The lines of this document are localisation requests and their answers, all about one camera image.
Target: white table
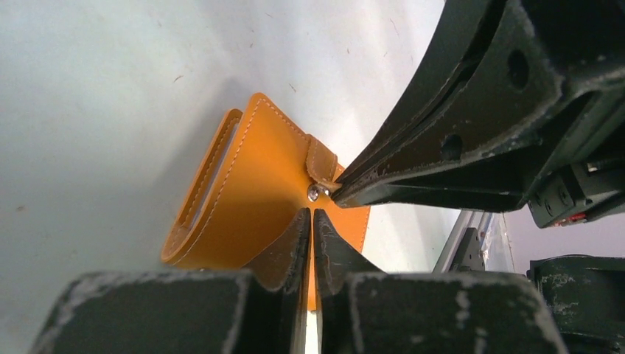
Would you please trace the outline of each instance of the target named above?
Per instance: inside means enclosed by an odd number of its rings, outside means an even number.
[[[419,65],[442,0],[0,5],[0,353],[78,274],[158,270],[223,112],[263,91],[348,165]],[[371,211],[364,254],[429,271],[458,212]]]

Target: wallet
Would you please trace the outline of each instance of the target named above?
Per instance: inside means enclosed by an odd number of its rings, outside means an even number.
[[[369,207],[341,209],[324,193],[340,187],[334,180],[341,172],[332,151],[264,94],[254,94],[244,112],[224,116],[161,260],[179,268],[241,268],[306,207],[324,209],[345,241],[362,251]],[[310,262],[309,310],[315,310],[314,271]]]

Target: leather strap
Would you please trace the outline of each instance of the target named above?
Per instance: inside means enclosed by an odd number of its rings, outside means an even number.
[[[326,195],[314,202],[307,197],[311,184],[336,188],[342,170],[332,151],[255,94],[245,112],[232,109],[221,122],[161,259],[179,268],[240,268],[280,236],[302,207],[325,209],[340,235],[362,251],[368,207],[341,209]],[[314,308],[314,276],[309,278]]]

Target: scratch mark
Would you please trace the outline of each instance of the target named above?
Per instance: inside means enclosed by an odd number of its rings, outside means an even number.
[[[391,23],[393,24],[393,28],[395,29],[395,33],[397,34],[397,37],[399,38],[399,31],[397,30],[397,26],[395,26],[395,21],[393,21],[392,18],[388,18],[389,20],[391,20]]]

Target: leather pouch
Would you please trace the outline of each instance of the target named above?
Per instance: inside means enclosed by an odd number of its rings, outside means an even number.
[[[308,196],[313,184],[339,187],[333,181],[342,171],[334,153],[255,94],[245,112],[231,109],[221,122],[161,260],[179,268],[243,267],[304,207],[326,210],[339,234],[362,251],[369,208],[341,209],[323,193],[316,201]],[[315,309],[314,279],[309,276],[309,310]]]

